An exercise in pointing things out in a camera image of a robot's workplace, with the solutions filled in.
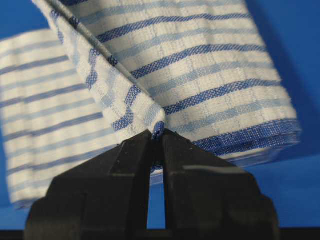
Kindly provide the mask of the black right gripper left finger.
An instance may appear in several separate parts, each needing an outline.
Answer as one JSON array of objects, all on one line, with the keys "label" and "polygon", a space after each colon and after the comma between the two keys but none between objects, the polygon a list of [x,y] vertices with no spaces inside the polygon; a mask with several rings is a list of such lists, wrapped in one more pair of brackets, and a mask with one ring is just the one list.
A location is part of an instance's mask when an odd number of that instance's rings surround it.
[{"label": "black right gripper left finger", "polygon": [[56,176],[31,207],[27,240],[130,240],[147,228],[151,133]]}]

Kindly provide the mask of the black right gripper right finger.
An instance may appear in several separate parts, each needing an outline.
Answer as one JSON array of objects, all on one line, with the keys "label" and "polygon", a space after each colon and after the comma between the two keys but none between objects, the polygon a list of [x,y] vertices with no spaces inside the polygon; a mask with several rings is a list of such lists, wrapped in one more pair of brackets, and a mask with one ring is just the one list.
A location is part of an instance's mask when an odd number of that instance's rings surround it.
[{"label": "black right gripper right finger", "polygon": [[170,130],[162,136],[166,227],[175,240],[278,240],[255,177]]}]

